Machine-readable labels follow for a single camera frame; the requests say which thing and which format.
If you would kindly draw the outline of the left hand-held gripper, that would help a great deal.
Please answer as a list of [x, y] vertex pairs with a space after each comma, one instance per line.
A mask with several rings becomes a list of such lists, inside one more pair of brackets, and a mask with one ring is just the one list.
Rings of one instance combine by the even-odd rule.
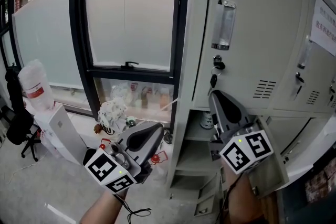
[[152, 172], [149, 159], [164, 135], [161, 123], [143, 123], [121, 133], [118, 142], [101, 144], [85, 163], [96, 182], [118, 194], [142, 184]]

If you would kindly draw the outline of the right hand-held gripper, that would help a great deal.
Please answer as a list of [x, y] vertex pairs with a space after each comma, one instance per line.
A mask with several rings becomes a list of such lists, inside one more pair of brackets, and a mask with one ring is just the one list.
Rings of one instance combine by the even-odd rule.
[[[212, 91], [209, 107], [216, 130], [209, 142], [212, 161], [221, 159], [235, 174], [240, 174], [253, 169], [273, 154], [273, 147], [262, 124], [248, 124], [247, 110], [231, 95]], [[224, 133], [229, 130], [238, 131], [226, 136]]]

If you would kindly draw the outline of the person's right forearm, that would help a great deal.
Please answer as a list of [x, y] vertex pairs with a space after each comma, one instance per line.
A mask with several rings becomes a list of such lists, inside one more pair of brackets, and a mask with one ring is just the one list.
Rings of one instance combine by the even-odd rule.
[[247, 224], [263, 216], [246, 174], [242, 174], [229, 194], [228, 211], [231, 224]]

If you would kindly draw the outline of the person's left forearm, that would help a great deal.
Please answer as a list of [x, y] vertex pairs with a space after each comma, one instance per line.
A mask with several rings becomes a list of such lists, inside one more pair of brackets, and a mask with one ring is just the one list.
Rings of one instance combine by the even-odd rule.
[[114, 224], [122, 203], [106, 190], [82, 216], [79, 224]]

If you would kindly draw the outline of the clear water jug red cap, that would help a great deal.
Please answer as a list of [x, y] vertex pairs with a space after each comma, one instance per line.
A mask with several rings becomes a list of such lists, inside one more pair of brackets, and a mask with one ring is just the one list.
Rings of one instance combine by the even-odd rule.
[[46, 134], [43, 131], [40, 132], [40, 140], [41, 140], [42, 145], [50, 151], [52, 156], [54, 156], [55, 158], [62, 158], [62, 155], [53, 146], [50, 139], [46, 136]]
[[113, 146], [115, 146], [115, 144], [110, 139], [102, 138], [99, 148], [104, 150], [108, 154], [111, 154], [113, 152], [113, 148], [112, 148]]
[[152, 176], [154, 180], [165, 181], [167, 176], [168, 155], [165, 151], [156, 152], [151, 160]]

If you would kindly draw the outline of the glass jar white contents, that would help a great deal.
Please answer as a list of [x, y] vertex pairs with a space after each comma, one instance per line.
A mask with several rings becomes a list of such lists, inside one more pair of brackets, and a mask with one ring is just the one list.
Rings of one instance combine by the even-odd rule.
[[202, 112], [202, 117], [200, 120], [200, 126], [206, 130], [210, 130], [214, 127], [212, 115], [210, 112], [203, 111]]

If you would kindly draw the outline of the black-headed key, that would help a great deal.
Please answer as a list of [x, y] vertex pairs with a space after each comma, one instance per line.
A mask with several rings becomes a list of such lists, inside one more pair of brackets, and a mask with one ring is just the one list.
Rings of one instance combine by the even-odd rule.
[[208, 95], [210, 95], [210, 93], [214, 90], [216, 84], [217, 84], [217, 74], [212, 74]]

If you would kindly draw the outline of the white water dispenser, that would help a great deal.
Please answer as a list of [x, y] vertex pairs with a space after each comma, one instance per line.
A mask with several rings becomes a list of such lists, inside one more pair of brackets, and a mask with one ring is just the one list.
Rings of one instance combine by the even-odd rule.
[[57, 103], [52, 110], [37, 111], [34, 119], [62, 157], [82, 165], [87, 147], [62, 104]]

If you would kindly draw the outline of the white refrigerator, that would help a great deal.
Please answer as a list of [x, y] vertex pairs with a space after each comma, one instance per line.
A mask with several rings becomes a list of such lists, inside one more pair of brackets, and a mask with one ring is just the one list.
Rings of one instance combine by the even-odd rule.
[[333, 113], [318, 135], [305, 146], [303, 152], [289, 164], [289, 185], [313, 168], [314, 163], [336, 142], [336, 113]]

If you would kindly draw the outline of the brown wooden slat platform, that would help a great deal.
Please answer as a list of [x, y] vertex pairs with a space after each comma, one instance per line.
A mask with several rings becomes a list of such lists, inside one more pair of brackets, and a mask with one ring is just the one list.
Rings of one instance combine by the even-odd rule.
[[279, 208], [277, 203], [277, 194], [273, 192], [265, 197], [260, 198], [261, 208], [265, 219], [269, 224], [280, 224]]

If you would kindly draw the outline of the brown patterned cardboard box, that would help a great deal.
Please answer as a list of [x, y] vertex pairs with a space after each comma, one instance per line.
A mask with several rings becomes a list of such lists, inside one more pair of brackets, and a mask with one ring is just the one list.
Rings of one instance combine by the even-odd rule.
[[336, 191], [336, 158], [321, 172], [306, 181], [304, 186], [307, 202], [310, 204]]

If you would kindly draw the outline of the large clear dispenser water bottle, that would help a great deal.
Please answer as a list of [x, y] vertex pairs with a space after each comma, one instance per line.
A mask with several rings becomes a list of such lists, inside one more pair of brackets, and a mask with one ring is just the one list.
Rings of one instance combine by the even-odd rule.
[[36, 111], [52, 110], [54, 97], [43, 64], [30, 61], [18, 74], [23, 91]]

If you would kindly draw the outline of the black office chair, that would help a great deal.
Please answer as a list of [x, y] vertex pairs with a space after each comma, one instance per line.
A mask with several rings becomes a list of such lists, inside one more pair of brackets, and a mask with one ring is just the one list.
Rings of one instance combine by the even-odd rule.
[[34, 125], [34, 117], [26, 110], [21, 84], [15, 68], [9, 68], [6, 71], [5, 80], [14, 112], [6, 136], [14, 145], [21, 145], [26, 142], [21, 157], [25, 158], [25, 152], [30, 148], [33, 159], [37, 162], [38, 158], [35, 156], [34, 145], [41, 143], [41, 140], [37, 136], [37, 131], [32, 133], [30, 130]]

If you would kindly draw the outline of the white paper sign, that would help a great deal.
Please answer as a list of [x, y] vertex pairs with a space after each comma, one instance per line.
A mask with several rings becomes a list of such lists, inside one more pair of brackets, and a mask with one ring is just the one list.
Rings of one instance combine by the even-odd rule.
[[336, 13], [323, 0], [315, 1], [310, 40], [336, 56]]

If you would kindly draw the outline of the black window frame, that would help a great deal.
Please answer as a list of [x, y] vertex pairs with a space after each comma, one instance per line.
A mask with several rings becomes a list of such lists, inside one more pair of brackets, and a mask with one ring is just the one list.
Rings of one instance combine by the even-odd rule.
[[18, 68], [39, 59], [52, 84], [84, 90], [94, 117], [125, 85], [132, 116], [173, 128], [187, 0], [1, 1]]

